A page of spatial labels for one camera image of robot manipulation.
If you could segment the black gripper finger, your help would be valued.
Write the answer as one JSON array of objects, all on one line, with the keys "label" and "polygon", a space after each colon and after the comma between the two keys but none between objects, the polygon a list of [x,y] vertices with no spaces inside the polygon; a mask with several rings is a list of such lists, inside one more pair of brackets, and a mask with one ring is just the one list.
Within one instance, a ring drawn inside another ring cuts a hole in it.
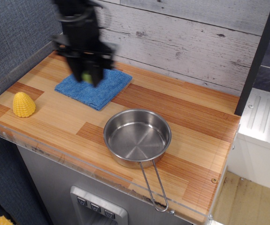
[{"label": "black gripper finger", "polygon": [[84,75],[85,68],[82,59],[76,57],[67,57],[66,59],[76,81],[77,82],[85,81]]},{"label": "black gripper finger", "polygon": [[111,61],[89,61],[89,75],[94,87],[97,87],[104,77],[104,69],[111,69]]}]

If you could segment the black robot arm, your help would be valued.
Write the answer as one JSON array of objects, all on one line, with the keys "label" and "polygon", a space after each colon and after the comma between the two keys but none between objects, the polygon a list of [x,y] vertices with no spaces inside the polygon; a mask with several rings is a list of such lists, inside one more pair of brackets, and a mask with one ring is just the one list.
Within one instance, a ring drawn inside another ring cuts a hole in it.
[{"label": "black robot arm", "polygon": [[104,78],[104,70],[113,68],[117,45],[100,40],[100,29],[91,0],[56,0],[56,19],[63,34],[53,35],[55,49],[66,61],[78,82],[97,87]]}]

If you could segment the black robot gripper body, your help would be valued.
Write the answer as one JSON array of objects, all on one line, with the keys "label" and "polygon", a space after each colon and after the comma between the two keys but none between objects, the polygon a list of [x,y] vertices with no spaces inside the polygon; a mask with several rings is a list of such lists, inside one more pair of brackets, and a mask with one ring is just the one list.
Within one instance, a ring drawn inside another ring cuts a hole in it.
[{"label": "black robot gripper body", "polygon": [[81,14],[56,18],[62,24],[63,34],[53,35],[57,53],[66,58],[83,58],[102,65],[112,65],[116,45],[100,40],[96,14]]}]

